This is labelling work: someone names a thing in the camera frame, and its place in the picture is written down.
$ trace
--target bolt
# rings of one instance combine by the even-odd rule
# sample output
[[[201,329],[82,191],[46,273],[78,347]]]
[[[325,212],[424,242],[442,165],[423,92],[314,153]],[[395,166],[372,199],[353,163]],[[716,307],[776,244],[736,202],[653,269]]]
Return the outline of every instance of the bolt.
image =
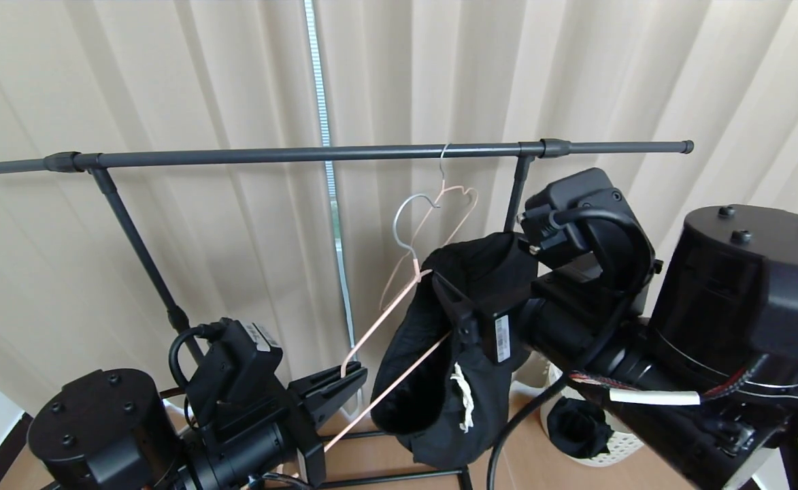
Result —
[[[751,238],[752,238],[752,233],[750,233],[749,230],[736,229],[731,232],[731,241],[734,243],[745,245],[750,242]]]

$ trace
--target metal hook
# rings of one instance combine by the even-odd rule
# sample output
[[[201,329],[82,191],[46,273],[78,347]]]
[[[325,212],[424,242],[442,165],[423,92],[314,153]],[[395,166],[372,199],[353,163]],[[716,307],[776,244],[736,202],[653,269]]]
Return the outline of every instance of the metal hook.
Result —
[[[442,148],[442,155],[438,159],[438,170],[442,171],[442,180],[447,180],[448,179],[445,176],[445,174],[444,174],[444,167],[443,167],[443,165],[444,165],[444,153],[446,151],[448,151],[448,146],[450,146],[449,142],[444,144],[444,148]]]
[[[425,195],[424,193],[415,193],[415,195],[405,199],[405,202],[402,202],[401,206],[399,206],[399,210],[396,211],[395,217],[393,217],[393,238],[395,238],[395,241],[398,243],[399,247],[411,252],[411,256],[414,258],[414,261],[417,261],[417,252],[414,252],[414,247],[408,245],[408,243],[402,242],[401,239],[399,239],[399,232],[396,230],[396,226],[399,224],[399,216],[401,216],[402,209],[405,208],[408,202],[411,202],[418,197],[426,198],[426,201],[429,201],[429,204],[433,208],[440,208],[439,205],[432,202],[432,199],[430,199],[429,196]]]

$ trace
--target white plastic basket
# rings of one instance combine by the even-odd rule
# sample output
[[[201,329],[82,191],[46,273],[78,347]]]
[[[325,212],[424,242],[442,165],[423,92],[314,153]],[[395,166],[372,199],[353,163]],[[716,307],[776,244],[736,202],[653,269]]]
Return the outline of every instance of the white plastic basket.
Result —
[[[548,387],[551,384],[559,379],[561,376],[561,370],[554,366],[551,363],[548,367]],[[553,410],[553,406],[559,401],[560,397],[568,397],[573,399],[582,400],[584,399],[581,394],[577,393],[576,390],[566,387],[561,391],[560,395],[556,395],[552,397],[544,406],[541,407],[541,425],[544,427],[544,433],[547,434],[549,437],[548,430],[547,430],[547,416],[549,415],[550,411]],[[595,458],[589,459],[577,459],[572,458],[571,456],[565,454],[567,458],[571,458],[578,463],[586,466],[594,466],[595,468],[603,468],[604,466],[614,465],[623,459],[628,458],[628,456],[632,456],[632,454],[644,446],[644,443],[632,434],[629,431],[629,428],[622,424],[615,416],[611,415],[610,412],[605,410],[605,421],[610,428],[614,430],[614,435],[610,437],[608,440],[608,450],[610,450],[610,454],[608,453],[601,453]]]

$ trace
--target curtain fold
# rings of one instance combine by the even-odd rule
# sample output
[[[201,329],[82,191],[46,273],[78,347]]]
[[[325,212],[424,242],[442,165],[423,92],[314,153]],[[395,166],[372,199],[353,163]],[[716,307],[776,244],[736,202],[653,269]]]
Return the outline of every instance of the curtain fold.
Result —
[[[0,159],[318,145],[300,1],[0,2]],[[194,325],[262,323],[284,347],[284,381],[342,359],[322,163],[112,175]],[[171,387],[174,336],[90,176],[0,176],[7,396],[35,413],[66,382],[118,367]]]
[[[333,143],[687,140],[678,154],[535,161],[523,198],[601,167],[668,261],[694,208],[750,203],[798,213],[798,2],[315,3]],[[464,240],[501,229],[514,159],[451,159],[477,187]],[[412,193],[436,195],[433,161],[337,162],[357,334],[379,314],[403,251],[388,232]],[[427,204],[399,223],[410,238]],[[452,196],[418,240],[425,257],[467,209]],[[410,277],[410,267],[393,286]],[[654,303],[663,276],[650,292]],[[401,310],[362,348],[377,365]]]

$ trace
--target clothing rack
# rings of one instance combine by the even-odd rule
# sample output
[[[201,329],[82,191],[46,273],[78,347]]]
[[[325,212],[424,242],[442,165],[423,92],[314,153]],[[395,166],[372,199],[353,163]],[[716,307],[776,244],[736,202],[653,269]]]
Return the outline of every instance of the clothing rack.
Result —
[[[508,210],[505,214],[504,231],[514,229],[520,198],[529,167],[535,159],[551,159],[570,154],[591,153],[689,153],[694,148],[690,140],[684,142],[595,142],[573,143],[566,140],[542,139],[538,142],[519,143],[474,143],[444,145],[392,145],[392,146],[325,146],[325,148],[268,148],[239,150],[197,150],[173,152],[126,152],[126,153],[81,153],[60,152],[42,159],[20,159],[19,161],[0,161],[0,174],[20,174],[25,172],[60,172],[64,174],[89,173],[105,195],[109,206],[118,218],[121,229],[132,245],[138,260],[146,270],[160,300],[166,307],[169,325],[181,333],[190,329],[190,320],[184,310],[175,302],[156,263],[150,256],[146,243],[138,233],[129,216],[118,187],[109,174],[110,168],[123,167],[172,167],[172,165],[224,165],[251,164],[291,161],[358,161],[358,159],[438,159],[438,158],[492,158],[516,157],[514,182],[511,187]],[[202,350],[194,339],[185,342],[197,365],[203,359]],[[345,438],[376,437],[386,435],[382,431],[352,432]],[[415,480],[458,475],[461,490],[472,490],[468,467],[454,470],[409,472],[371,478],[355,478],[327,482],[321,488],[351,487],[370,485],[387,481]]]

